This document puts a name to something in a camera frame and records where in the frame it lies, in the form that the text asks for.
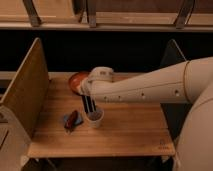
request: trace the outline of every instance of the red object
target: red object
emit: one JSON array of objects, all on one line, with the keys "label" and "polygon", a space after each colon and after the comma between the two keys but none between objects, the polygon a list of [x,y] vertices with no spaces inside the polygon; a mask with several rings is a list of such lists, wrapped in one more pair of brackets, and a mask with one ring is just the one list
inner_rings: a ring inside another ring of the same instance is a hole
[{"label": "red object", "polygon": [[70,89],[79,95],[77,87],[80,85],[81,81],[89,75],[89,72],[81,71],[72,75],[69,79]]},{"label": "red object", "polygon": [[68,119],[67,119],[67,121],[66,121],[66,123],[64,125],[64,128],[68,129],[68,130],[71,130],[74,127],[74,124],[75,124],[75,121],[77,120],[77,118],[78,118],[78,111],[75,110],[68,117]]}]

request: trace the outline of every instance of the paper cup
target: paper cup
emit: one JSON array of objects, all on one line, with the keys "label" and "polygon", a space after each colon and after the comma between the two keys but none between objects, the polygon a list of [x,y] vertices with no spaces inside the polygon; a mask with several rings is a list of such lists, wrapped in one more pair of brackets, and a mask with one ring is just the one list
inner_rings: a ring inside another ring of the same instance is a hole
[{"label": "paper cup", "polygon": [[[100,114],[101,116],[98,119],[96,119],[96,120],[92,119],[92,116],[95,116],[96,114]],[[87,121],[88,121],[89,126],[91,128],[99,128],[100,125],[101,125],[103,117],[104,117],[104,110],[99,108],[99,107],[96,107],[96,111],[95,112],[89,112],[86,115]]]}]

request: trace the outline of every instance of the orange bowl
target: orange bowl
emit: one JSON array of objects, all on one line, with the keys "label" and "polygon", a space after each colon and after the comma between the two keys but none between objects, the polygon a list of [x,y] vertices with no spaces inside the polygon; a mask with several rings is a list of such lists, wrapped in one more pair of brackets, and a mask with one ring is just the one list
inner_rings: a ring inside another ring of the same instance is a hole
[{"label": "orange bowl", "polygon": [[68,84],[69,84],[70,89],[71,89],[74,93],[80,95],[79,92],[78,92],[77,87],[80,85],[81,81],[82,81],[84,78],[88,77],[88,75],[89,75],[89,72],[87,72],[87,71],[81,71],[81,72],[78,72],[78,73],[72,75],[72,76],[69,78],[69,81],[68,81]]}]

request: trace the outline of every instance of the wooden table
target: wooden table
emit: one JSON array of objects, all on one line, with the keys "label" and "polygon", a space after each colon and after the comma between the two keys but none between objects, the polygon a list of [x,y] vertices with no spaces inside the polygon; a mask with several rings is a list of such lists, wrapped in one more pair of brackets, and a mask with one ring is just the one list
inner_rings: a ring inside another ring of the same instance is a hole
[{"label": "wooden table", "polygon": [[174,155],[164,114],[159,104],[97,103],[105,112],[102,125],[90,128],[86,120],[72,132],[63,116],[79,110],[81,98],[68,87],[68,77],[51,80],[29,147],[32,158]]}]

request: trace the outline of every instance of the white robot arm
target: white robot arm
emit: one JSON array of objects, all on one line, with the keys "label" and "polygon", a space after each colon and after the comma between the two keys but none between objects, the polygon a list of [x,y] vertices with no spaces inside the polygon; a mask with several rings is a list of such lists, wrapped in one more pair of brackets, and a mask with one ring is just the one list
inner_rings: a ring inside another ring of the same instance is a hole
[{"label": "white robot arm", "polygon": [[194,103],[180,134],[173,171],[213,170],[213,57],[118,82],[113,82],[111,68],[98,67],[77,89],[106,102]]},{"label": "white robot arm", "polygon": [[107,102],[194,103],[213,80],[213,57],[186,61],[113,82],[113,70],[97,67],[78,87],[80,94]]}]

